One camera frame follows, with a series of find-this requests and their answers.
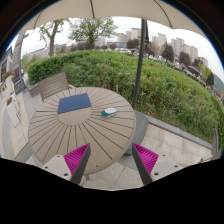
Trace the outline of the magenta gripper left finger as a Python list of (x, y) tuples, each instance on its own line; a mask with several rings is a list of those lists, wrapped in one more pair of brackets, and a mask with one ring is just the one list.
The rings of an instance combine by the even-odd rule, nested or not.
[(90, 153), (90, 144), (85, 144), (64, 156), (56, 154), (42, 169), (79, 185)]

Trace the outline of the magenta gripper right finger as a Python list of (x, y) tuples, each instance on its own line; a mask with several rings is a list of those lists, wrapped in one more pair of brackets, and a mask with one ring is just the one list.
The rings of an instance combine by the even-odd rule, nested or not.
[(148, 185), (182, 169), (180, 164), (166, 154), (157, 154), (135, 143), (132, 144), (132, 155), (143, 185)]

